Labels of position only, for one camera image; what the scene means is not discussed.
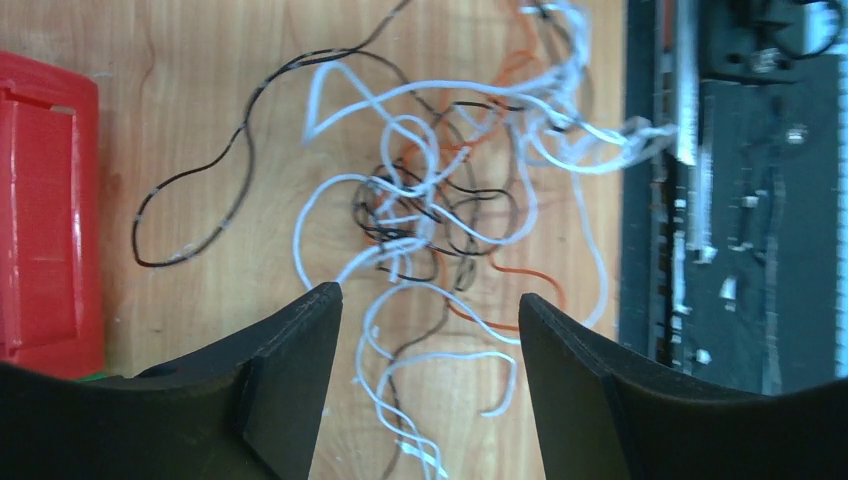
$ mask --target tabletop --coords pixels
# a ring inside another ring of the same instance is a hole
[[[257,103],[251,120],[255,181],[241,210],[206,251],[173,267],[141,268],[130,247],[132,221],[154,185],[218,155],[241,123],[247,98],[269,73],[300,53],[356,45],[395,3],[71,0],[58,8],[50,0],[0,0],[0,48],[79,72],[99,86],[100,259],[109,372],[134,375],[265,318],[304,293],[292,255],[295,219],[327,178],[373,170],[384,126],[375,114],[358,113],[304,144],[314,67],[281,76]],[[616,126],[623,118],[623,0],[583,3],[592,20],[594,101],[588,116],[596,124]],[[528,38],[526,23],[515,14],[519,5],[519,0],[413,1],[368,48],[411,80],[491,82],[505,56],[528,43],[535,43],[544,58],[538,39]],[[344,61],[372,91],[399,84],[396,74],[373,59]],[[422,95],[439,101],[438,92]],[[349,82],[330,78],[321,111],[360,98]],[[465,98],[481,100],[474,93]],[[411,99],[392,108],[421,113]],[[503,141],[481,148],[486,150],[475,153],[476,171],[494,184],[503,176],[506,149]],[[170,258],[219,225],[245,175],[245,152],[244,142],[236,142],[215,168],[154,198],[139,229],[143,257]],[[565,290],[565,311],[585,318],[600,287],[570,177],[538,168],[531,180],[539,195],[538,223],[493,260],[555,278]],[[595,329],[614,337],[620,176],[587,176],[582,185],[611,279],[608,304]],[[330,189],[305,223],[302,258],[313,282],[334,279],[367,246],[351,219],[354,189]],[[516,194],[516,200],[525,199]],[[504,205],[491,208],[493,219],[506,211]],[[496,226],[482,230],[497,235]],[[380,478],[396,448],[393,434],[352,381],[364,311],[389,285],[387,274],[374,269],[357,271],[343,284],[344,315],[311,478]],[[516,325],[519,297],[530,291],[556,298],[539,278],[505,274],[479,261],[474,283],[461,298],[490,322]],[[393,297],[378,317],[381,344],[400,345],[420,335],[438,321],[442,307],[438,295],[420,289]],[[406,354],[492,348],[520,360],[518,347],[494,345],[477,325],[452,316],[443,331]],[[365,364],[371,381],[386,366],[376,356]],[[504,388],[506,370],[495,360],[433,360],[398,373],[404,411],[440,445],[452,478],[544,477],[522,370],[511,407],[496,418],[479,415]],[[417,459],[402,455],[392,478],[418,478],[420,468]]]

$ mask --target black wire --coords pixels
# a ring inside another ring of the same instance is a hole
[[[836,42],[839,41],[840,36],[842,35],[842,30],[845,28],[845,9],[840,3],[839,0],[822,0],[827,8],[831,10],[834,14],[836,14],[836,31],[830,36],[827,42],[824,43],[817,50],[809,53],[800,53],[786,46],[785,43],[780,39],[780,35],[777,34],[778,29],[776,28],[768,28],[766,30],[766,34],[768,35],[769,40],[772,45],[774,45],[777,50],[782,53],[784,56],[791,60],[807,60],[810,58],[818,57],[828,50],[831,47],[836,45]],[[795,0],[798,5],[805,5],[808,3],[818,3],[818,2],[808,2],[805,0]]]
[[[371,34],[368,36],[368,38],[366,38],[359,45],[357,45],[353,48],[322,49],[322,50],[316,50],[316,51],[313,51],[313,52],[298,55],[294,59],[288,61],[283,66],[278,68],[274,73],[269,75],[261,84],[259,84],[259,86],[256,87],[256,89],[253,91],[253,93],[250,95],[250,98],[247,101],[247,104],[246,104],[245,109],[244,109],[244,116],[243,116],[242,124],[239,125],[236,128],[235,132],[233,132],[232,136],[230,137],[230,140],[227,142],[227,145],[224,147],[224,150],[214,160],[212,160],[210,163],[203,165],[201,167],[186,170],[184,172],[178,173],[178,174],[166,179],[162,183],[156,185],[156,187],[154,187],[153,190],[151,190],[150,193],[147,194],[147,196],[144,198],[144,200],[142,200],[141,204],[139,205],[138,211],[136,212],[135,218],[133,219],[131,239],[130,239],[131,244],[132,244],[133,258],[135,259],[135,262],[137,264],[141,265],[142,267],[147,267],[147,268],[168,267],[168,266],[183,263],[183,262],[201,254],[204,250],[209,248],[209,246],[221,235],[221,233],[223,233],[224,230],[226,230],[227,227],[229,227],[230,222],[232,222],[233,218],[236,216],[236,214],[240,210],[242,204],[244,203],[244,200],[247,197],[247,193],[250,190],[250,186],[253,183],[253,177],[254,177],[255,171],[256,171],[256,145],[255,145],[255,142],[253,140],[253,134],[252,134],[251,128],[250,128],[250,117],[251,117],[251,114],[253,113],[253,108],[255,107],[256,102],[259,100],[259,97],[262,95],[262,93],[265,92],[265,90],[268,88],[268,86],[274,80],[276,80],[277,77],[283,75],[286,72],[295,70],[295,69],[300,68],[300,67],[305,67],[305,66],[309,66],[309,65],[316,65],[316,64],[319,64],[319,63],[325,63],[325,62],[334,61],[334,60],[340,60],[340,59],[343,59],[343,58],[348,57],[348,56],[353,55],[353,54],[361,54],[362,49],[365,48],[366,46],[368,46],[369,44],[371,44],[382,33],[382,31],[386,28],[386,26],[389,24],[389,22],[401,10],[403,10],[411,1],[412,0],[401,0],[401,2],[398,3],[397,6],[395,6],[395,8],[393,8],[389,12],[389,14],[386,17],[383,18],[383,20],[371,32]],[[374,55],[372,53],[368,53],[366,55],[368,55],[371,58],[377,57],[376,55]],[[141,255],[139,253],[139,248],[138,248],[138,227],[139,227],[139,224],[141,223],[141,219],[142,219],[142,216],[144,215],[144,212],[147,208],[147,205],[150,203],[150,201],[153,199],[153,197],[155,197],[156,194],[159,193],[162,189],[164,189],[168,185],[176,182],[177,180],[180,180],[181,178],[185,178],[187,176],[194,175],[194,174],[209,170],[210,168],[217,165],[230,152],[230,150],[232,149],[233,144],[235,143],[236,139],[242,133],[244,133],[244,137],[245,137],[245,140],[247,142],[247,151],[248,151],[247,172],[245,174],[245,178],[244,178],[244,181],[242,183],[242,186],[241,186],[241,188],[239,189],[239,191],[236,195],[235,201],[233,202],[232,206],[227,211],[227,213],[224,215],[224,218],[221,220],[221,222],[218,224],[218,226],[215,227],[215,229],[212,231],[212,233],[208,237],[206,237],[203,241],[201,241],[198,246],[194,247],[193,249],[189,250],[186,253],[183,253],[183,254],[176,256],[174,258],[170,258],[168,260],[164,260],[164,261],[160,261],[160,262],[149,262],[147,260],[143,260],[141,258]]]

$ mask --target red plastic container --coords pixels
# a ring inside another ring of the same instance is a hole
[[[0,52],[0,361],[103,368],[97,85]]]

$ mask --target wooden table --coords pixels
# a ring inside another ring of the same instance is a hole
[[[257,180],[231,228],[201,257],[151,272],[135,265],[129,232],[135,209],[159,181],[211,160],[240,122],[248,94],[292,56],[352,46],[395,0],[2,0],[0,48],[83,73],[100,87],[101,259],[108,369],[124,375],[203,347],[273,313],[304,292],[292,263],[298,211],[324,179],[369,172],[378,161],[383,123],[362,113],[302,146],[311,72],[285,75],[262,98],[253,125]],[[592,12],[593,119],[622,118],[623,0],[586,0]],[[398,16],[371,50],[398,63],[413,80],[490,81],[515,38],[505,0],[417,1]],[[383,67],[350,64],[375,91],[396,85]],[[332,82],[325,111],[356,95]],[[411,108],[411,104],[399,104]],[[244,174],[244,145],[215,169],[164,191],[144,218],[145,256],[167,258],[205,236],[232,201]],[[498,254],[498,261],[537,268],[565,286],[567,312],[584,318],[598,277],[580,232],[569,176],[533,173],[543,208],[533,234]],[[614,335],[617,311],[619,176],[583,181],[596,240],[611,275],[610,303],[597,330]],[[351,186],[331,190],[306,226],[306,267],[331,280],[363,248],[350,220]],[[515,323],[521,293],[553,298],[547,284],[504,276],[481,263],[468,297],[486,319]],[[312,478],[374,479],[394,448],[371,402],[351,382],[353,351],[365,307],[387,287],[386,275],[360,272],[344,285],[345,312]],[[400,344],[437,321],[432,293],[394,299],[380,317],[380,341]],[[481,350],[490,340],[452,318],[445,332],[413,349]],[[517,348],[505,348],[517,355]],[[374,381],[384,364],[370,362]],[[523,370],[511,409],[495,419],[477,413],[497,402],[505,370],[495,361],[439,362],[401,373],[405,410],[445,454],[452,478],[543,478]],[[393,478],[418,478],[404,456]]]

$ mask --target wooden surface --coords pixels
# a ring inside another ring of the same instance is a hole
[[[0,1],[0,48],[83,73],[100,87],[101,257],[111,372],[132,375],[203,347],[304,292],[290,252],[295,216],[322,180],[376,165],[382,128],[376,116],[363,113],[303,147],[310,70],[285,75],[262,98],[253,120],[256,183],[231,228],[207,253],[175,268],[143,270],[130,254],[131,220],[153,185],[219,152],[240,122],[248,94],[269,72],[298,53],[358,43],[394,2],[66,0],[59,7],[49,0]],[[593,119],[612,126],[622,118],[622,0],[586,3],[593,19]],[[415,80],[490,81],[509,48],[507,39],[515,38],[504,5],[504,0],[416,1],[371,50]],[[376,91],[396,85],[381,66],[364,59],[350,63]],[[324,100],[327,111],[357,98],[344,82],[334,82]],[[404,107],[412,105],[399,104]],[[239,143],[216,169],[156,198],[141,233],[147,257],[167,258],[220,221],[242,180],[244,152]],[[501,251],[498,261],[554,275],[567,290],[567,312],[585,318],[594,307],[598,279],[569,177],[537,169],[533,179],[544,205],[539,223],[528,239]],[[619,177],[588,178],[584,190],[612,279],[597,330],[613,335]],[[304,259],[313,281],[333,279],[363,247],[350,221],[351,194],[352,186],[331,190],[306,226]],[[394,448],[371,402],[351,382],[362,312],[386,287],[385,274],[370,271],[344,285],[345,312],[312,478],[377,478]],[[553,298],[550,286],[539,280],[482,266],[469,298],[487,320],[515,323],[519,296],[526,291]],[[440,305],[434,294],[421,291],[392,300],[379,320],[380,341],[397,345],[421,333],[438,320]],[[478,328],[454,317],[444,334],[413,350],[490,345]],[[517,348],[503,350],[520,356]],[[384,364],[369,365],[376,381]],[[523,366],[507,414],[477,415],[497,402],[505,378],[494,361],[437,361],[400,374],[405,409],[441,445],[452,478],[544,477]],[[419,478],[419,469],[415,459],[404,457],[393,478]]]

